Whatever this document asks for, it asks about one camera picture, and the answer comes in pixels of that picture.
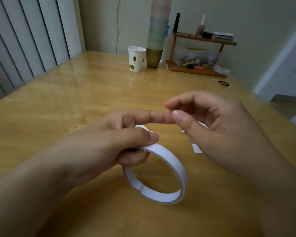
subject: white paper cup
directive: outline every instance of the white paper cup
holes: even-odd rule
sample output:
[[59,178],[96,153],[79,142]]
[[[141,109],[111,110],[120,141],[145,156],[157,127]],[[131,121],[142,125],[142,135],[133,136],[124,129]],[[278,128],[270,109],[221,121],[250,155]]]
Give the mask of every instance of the white paper cup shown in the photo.
[[128,47],[129,69],[139,72],[143,70],[143,63],[146,57],[146,49],[139,46]]

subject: forearm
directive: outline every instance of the forearm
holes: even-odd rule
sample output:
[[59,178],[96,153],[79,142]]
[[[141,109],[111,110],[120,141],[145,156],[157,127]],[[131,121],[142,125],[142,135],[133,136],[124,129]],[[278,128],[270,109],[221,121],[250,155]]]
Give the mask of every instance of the forearm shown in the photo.
[[0,178],[0,236],[33,236],[71,190],[62,171],[41,156]]
[[265,236],[296,236],[296,169],[279,153],[247,180],[258,189],[258,208]]

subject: roll of tape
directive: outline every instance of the roll of tape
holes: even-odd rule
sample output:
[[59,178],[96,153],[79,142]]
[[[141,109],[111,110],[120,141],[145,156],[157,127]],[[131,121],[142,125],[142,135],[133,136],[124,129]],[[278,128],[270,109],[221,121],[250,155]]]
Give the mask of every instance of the roll of tape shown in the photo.
[[134,189],[137,190],[139,193],[141,193],[148,199],[151,199],[155,202],[158,202],[161,204],[175,204],[180,202],[185,193],[186,179],[187,179],[185,169],[181,164],[181,162],[175,157],[174,154],[172,154],[169,150],[167,150],[166,148],[164,148],[159,144],[152,144],[149,146],[138,147],[138,149],[142,151],[148,151],[148,152],[154,153],[159,158],[164,160],[174,171],[180,183],[181,189],[171,194],[165,194],[165,193],[154,191],[148,188],[147,186],[145,186],[143,183],[141,183],[136,178],[131,168],[122,167],[124,175],[126,176],[130,185],[134,187]]

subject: vertical blind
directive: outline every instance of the vertical blind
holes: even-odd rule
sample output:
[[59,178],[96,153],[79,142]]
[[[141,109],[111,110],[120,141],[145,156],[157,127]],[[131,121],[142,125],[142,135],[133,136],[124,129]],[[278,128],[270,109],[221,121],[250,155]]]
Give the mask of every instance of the vertical blind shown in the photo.
[[78,0],[0,0],[0,98],[83,50]]

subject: floor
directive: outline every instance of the floor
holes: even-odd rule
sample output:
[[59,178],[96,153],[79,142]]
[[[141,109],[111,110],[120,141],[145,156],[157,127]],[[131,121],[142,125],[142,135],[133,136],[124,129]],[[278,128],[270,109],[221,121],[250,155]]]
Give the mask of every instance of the floor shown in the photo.
[[296,115],[296,97],[276,95],[270,103],[275,110],[288,119]]

